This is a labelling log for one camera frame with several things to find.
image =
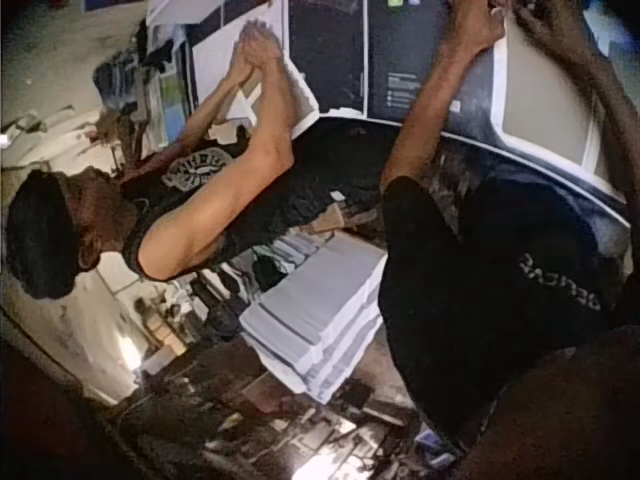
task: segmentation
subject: sleeve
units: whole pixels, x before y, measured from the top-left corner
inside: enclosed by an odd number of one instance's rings
[[[387,327],[397,323],[404,337],[417,334],[411,318],[415,317],[416,328],[425,328],[425,312],[431,317],[444,315],[459,271],[461,246],[433,198],[408,177],[389,184],[382,210],[389,257],[380,309]]]

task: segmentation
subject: wall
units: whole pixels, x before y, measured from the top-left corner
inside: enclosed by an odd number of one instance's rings
[[[127,44],[146,13],[146,2],[91,13],[81,0],[61,10],[41,3],[2,34],[3,123],[30,109],[48,115],[69,104],[78,113],[100,107],[93,70]]]

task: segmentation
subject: bright light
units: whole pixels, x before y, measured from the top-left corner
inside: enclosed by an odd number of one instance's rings
[[[316,455],[293,475],[291,480],[328,480],[335,471],[335,454]]]
[[[142,357],[140,352],[129,337],[120,337],[120,351],[122,352],[122,358],[129,367],[129,370],[133,371],[140,368],[142,365]]]

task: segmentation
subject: large printed sheet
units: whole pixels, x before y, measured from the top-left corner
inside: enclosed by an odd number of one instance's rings
[[[214,22],[216,26],[219,22],[218,29],[193,47],[194,73],[198,99],[202,100],[206,98],[224,78],[231,61],[234,44],[247,22],[253,20],[264,22],[286,47],[287,34],[285,22],[283,22],[285,15],[285,4],[283,1],[274,0],[269,4],[252,8],[254,4],[255,1],[244,2],[244,7],[247,9],[246,12],[239,9],[239,6],[242,6],[242,4],[233,4],[235,8],[235,10],[232,11],[233,15],[230,15],[231,12],[229,8],[227,8],[232,5],[231,3],[226,3],[213,12],[213,17],[209,20],[208,28],[213,29],[211,25],[212,22]],[[193,29],[190,36],[192,38],[194,36]],[[320,110],[313,93],[304,81],[302,75],[290,59],[286,58],[285,60],[289,76],[293,83],[297,106],[297,122],[293,130],[293,137],[295,138],[318,119]],[[236,95],[227,117],[229,119],[248,118],[253,125],[256,125],[261,93],[259,76],[254,76],[252,79],[249,79],[247,84],[245,84]]]
[[[190,42],[198,97],[210,93],[224,75],[242,24],[260,18],[272,26],[297,67],[299,91],[312,98],[307,112],[317,110],[302,129],[319,115],[400,125],[432,68],[451,10],[447,0],[400,6],[371,0],[276,0],[256,7],[260,3],[228,0],[194,26]],[[230,17],[225,12],[231,5]],[[598,2],[592,2],[585,17],[627,92],[640,104],[639,56],[629,37]],[[251,117],[247,111],[255,114],[239,99],[231,116]],[[601,124],[597,102],[585,102],[566,74],[530,45],[509,18],[506,38],[469,71],[443,136],[541,171],[627,225],[622,196],[606,166]]]

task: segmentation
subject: stack of paper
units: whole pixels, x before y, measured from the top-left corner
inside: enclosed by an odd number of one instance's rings
[[[337,234],[240,317],[261,360],[296,393],[326,403],[382,324],[384,251]]]

